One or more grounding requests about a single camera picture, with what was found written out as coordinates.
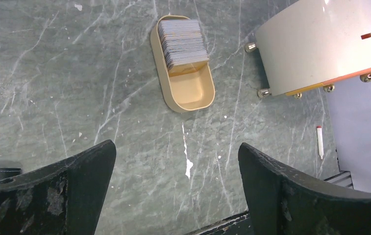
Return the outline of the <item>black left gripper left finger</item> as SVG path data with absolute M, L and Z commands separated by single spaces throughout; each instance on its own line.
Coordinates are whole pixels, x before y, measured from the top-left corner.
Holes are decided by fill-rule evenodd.
M 92 235 L 113 172 L 111 140 L 31 172 L 0 168 L 0 235 Z

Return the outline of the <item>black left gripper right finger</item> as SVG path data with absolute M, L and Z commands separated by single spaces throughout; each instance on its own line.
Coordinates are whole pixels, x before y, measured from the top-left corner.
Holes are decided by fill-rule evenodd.
M 239 169 L 257 235 L 371 235 L 371 193 L 338 186 L 247 143 Z

